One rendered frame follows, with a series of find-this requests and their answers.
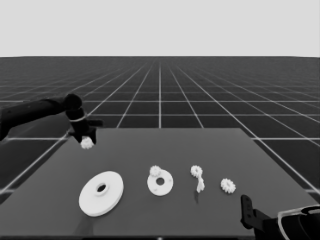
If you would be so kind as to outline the larger white gear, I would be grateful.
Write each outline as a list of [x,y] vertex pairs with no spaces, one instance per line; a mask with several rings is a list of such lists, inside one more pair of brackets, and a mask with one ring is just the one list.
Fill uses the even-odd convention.
[[225,193],[228,194],[233,194],[236,191],[235,183],[227,178],[221,180],[220,187]]

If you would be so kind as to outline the large thick white disc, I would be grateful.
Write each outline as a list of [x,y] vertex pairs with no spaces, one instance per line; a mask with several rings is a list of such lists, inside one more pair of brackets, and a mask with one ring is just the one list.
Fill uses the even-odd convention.
[[124,192],[121,175],[105,171],[92,177],[82,188],[78,204],[83,213],[99,217],[111,211],[120,201]]

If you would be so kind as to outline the white round carrier with pins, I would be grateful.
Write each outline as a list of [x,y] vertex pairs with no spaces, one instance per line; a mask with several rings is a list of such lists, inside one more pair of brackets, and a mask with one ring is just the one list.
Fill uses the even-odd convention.
[[[164,180],[164,183],[162,185],[159,185],[157,183],[157,180],[159,178],[162,178]],[[156,195],[156,196],[165,196],[170,193],[174,185],[174,180],[172,175],[166,171],[161,170],[160,174],[156,177],[149,175],[147,178],[147,186],[149,191]]]

